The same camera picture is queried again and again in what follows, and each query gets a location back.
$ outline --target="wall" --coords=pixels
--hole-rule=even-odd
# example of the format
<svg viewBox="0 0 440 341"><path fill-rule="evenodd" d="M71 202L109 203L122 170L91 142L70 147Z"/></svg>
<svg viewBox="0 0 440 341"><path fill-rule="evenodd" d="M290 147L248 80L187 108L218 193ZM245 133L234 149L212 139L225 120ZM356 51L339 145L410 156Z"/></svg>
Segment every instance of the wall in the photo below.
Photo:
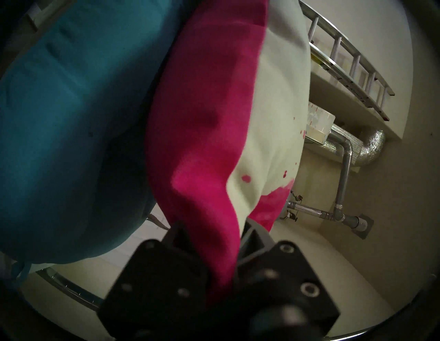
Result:
<svg viewBox="0 0 440 341"><path fill-rule="evenodd" d="M293 191L295 195L303 196L304 205L328 211L333 207L340 172L341 163L304 148ZM323 222L322 219L305 213L298 213L297 217L299 224L314 230Z"/></svg>
<svg viewBox="0 0 440 341"><path fill-rule="evenodd" d="M384 111L390 118L386 124L399 136L403 136L410 104L413 61L411 35L402 4L398 0L304 0L314 10L335 25L364 56L373 64L388 82L396 95L389 98ZM316 46L330 55L333 40L321 29L315 32ZM345 71L350 70L352 57L340 49L337 62L343 62ZM312 68L332 84L346 89L319 66ZM376 98L377 90L372 91Z"/></svg>
<svg viewBox="0 0 440 341"><path fill-rule="evenodd" d="M408 19L414 78L403 140L386 143L377 161L351 176L345 200L347 212L363 212L375 225L365 241L331 222L320 229L395 309L417 293L440 256L440 66Z"/></svg>
<svg viewBox="0 0 440 341"><path fill-rule="evenodd" d="M394 311L370 283L319 233L292 220L277 221L272 238L294 242L339 308L329 332L338 336L374 326Z"/></svg>

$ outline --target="insulated duct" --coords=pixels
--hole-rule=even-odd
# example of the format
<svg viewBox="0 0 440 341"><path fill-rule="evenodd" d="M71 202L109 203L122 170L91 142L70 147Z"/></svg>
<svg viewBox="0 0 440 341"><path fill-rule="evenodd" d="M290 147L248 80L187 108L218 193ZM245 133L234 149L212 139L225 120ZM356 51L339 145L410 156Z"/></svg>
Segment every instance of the insulated duct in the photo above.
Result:
<svg viewBox="0 0 440 341"><path fill-rule="evenodd" d="M363 141L363 147L354 163L355 166L365 166L376 160L385 144L383 130L365 127L362 129L360 138Z"/></svg>
<svg viewBox="0 0 440 341"><path fill-rule="evenodd" d="M368 165L378 158L385 143L384 132L374 128L362 128L360 139L334 124L331 130L350 140L353 146L352 166L356 167ZM344 148L329 139L327 139L323 146L317 143L313 143L313 145L307 143L306 146L319 154L321 154L321 152L324 152L323 154L331 153L333 156L336 156L337 159L342 159L344 155Z"/></svg>

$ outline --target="ladder rung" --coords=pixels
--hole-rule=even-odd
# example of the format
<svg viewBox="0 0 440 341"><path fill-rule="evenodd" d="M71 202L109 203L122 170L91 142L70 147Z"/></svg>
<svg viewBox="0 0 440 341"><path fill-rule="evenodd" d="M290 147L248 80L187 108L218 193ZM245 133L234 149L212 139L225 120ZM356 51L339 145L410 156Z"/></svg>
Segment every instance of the ladder rung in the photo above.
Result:
<svg viewBox="0 0 440 341"><path fill-rule="evenodd" d="M384 107L384 103L385 103L385 98L386 98L386 94L387 94L387 88L384 88L384 93L382 95L382 102L381 102L381 109Z"/></svg>
<svg viewBox="0 0 440 341"><path fill-rule="evenodd" d="M355 79L356 76L356 71L359 66L359 59L360 59L360 55L357 55L355 58L353 58L352 67L350 69L350 77L353 79Z"/></svg>
<svg viewBox="0 0 440 341"><path fill-rule="evenodd" d="M376 77L376 71L373 71L368 75L367 85L365 86L365 92L370 94L371 86L373 85Z"/></svg>
<svg viewBox="0 0 440 341"><path fill-rule="evenodd" d="M377 111L377 113L383 118L384 121L389 121L388 116L383 112L380 106L369 97L365 90L361 86L359 86L353 80L353 78L346 74L345 71L338 64L331 60L330 57L324 54L314 44L309 43L309 45L311 54L320 61L320 66L324 70L330 73L330 75L332 75L348 90L350 90L351 93L354 94L354 96L358 98L363 105L365 105L367 108L374 108L374 110Z"/></svg>
<svg viewBox="0 0 440 341"><path fill-rule="evenodd" d="M339 50L339 46L341 45L342 37L338 37L334 40L333 48L331 49L330 59L336 62L337 51Z"/></svg>
<svg viewBox="0 0 440 341"><path fill-rule="evenodd" d="M308 41L311 42L313 39L313 35L315 34L316 24L318 24L319 16L316 16L313 19L312 24L310 25L310 29L308 30Z"/></svg>
<svg viewBox="0 0 440 341"><path fill-rule="evenodd" d="M362 65L362 67L368 72L372 73L376 71L376 78L379 81L379 83L382 84L384 88L387 88L387 92L390 96L394 96L395 93L391 89L391 87L388 85L388 83L385 81L385 79L382 77L382 75L377 72L377 70L373 67L373 65L368 61L368 59L362 55L362 53L348 40L348 38L340 31L338 30L330 21L328 21L325 17L323 17L321 14L316 12L313 8L311 8L309 5L305 4L301 0L299 1L301 10L303 14L309 18L310 20L315 20L317 17L319 17L319 21L317 21L317 25L321 27L327 34L329 34L333 39L337 39L338 37L341 37L341 45L342 47L347 50L349 54L351 54L353 57L356 57L359 55L359 64Z"/></svg>

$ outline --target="metal pipe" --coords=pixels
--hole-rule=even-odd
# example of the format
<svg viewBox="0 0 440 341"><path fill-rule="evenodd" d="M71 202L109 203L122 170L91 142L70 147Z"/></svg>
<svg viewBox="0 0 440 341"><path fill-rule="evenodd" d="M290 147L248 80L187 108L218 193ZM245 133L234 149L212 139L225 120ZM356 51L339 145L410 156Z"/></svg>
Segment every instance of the metal pipe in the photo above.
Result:
<svg viewBox="0 0 440 341"><path fill-rule="evenodd" d="M322 211L320 209L315 209L313 207L298 204L297 202L289 201L287 203L287 208L288 209L295 209L299 212L304 212L304 213L309 214L311 216L317 216L318 218L321 218L321 219L333 220L333 214L331 214L330 212L326 212L326 211Z"/></svg>
<svg viewBox="0 0 440 341"><path fill-rule="evenodd" d="M316 25L318 24L319 16L316 16L313 19L312 24L310 25L310 29L308 30L308 41L311 42L313 39L313 35L315 34Z"/></svg>
<svg viewBox="0 0 440 341"><path fill-rule="evenodd" d="M349 139L345 136L330 130L328 138L344 148L344 156L342 158L342 169L339 176L339 184L337 187L335 207L333 210L333 218L335 220L342 220L344 214L342 213L342 204L344 202L345 191L347 189L348 175L350 173L350 166L352 163L353 146Z"/></svg>

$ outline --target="pink stain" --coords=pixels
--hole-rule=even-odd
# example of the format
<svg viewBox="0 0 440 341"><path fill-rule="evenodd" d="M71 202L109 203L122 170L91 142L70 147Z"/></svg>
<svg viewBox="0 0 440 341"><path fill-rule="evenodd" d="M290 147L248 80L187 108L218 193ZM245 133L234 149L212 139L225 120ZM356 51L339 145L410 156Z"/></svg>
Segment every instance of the pink stain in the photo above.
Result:
<svg viewBox="0 0 440 341"><path fill-rule="evenodd" d="M250 175L246 174L246 175L242 176L242 180L246 183L249 183L249 182L251 182L252 178L250 177Z"/></svg>
<svg viewBox="0 0 440 341"><path fill-rule="evenodd" d="M292 179L286 187L278 187L268 195L262 195L257 206L249 215L249 218L255 220L266 230L270 231L286 203L294 182L295 179Z"/></svg>

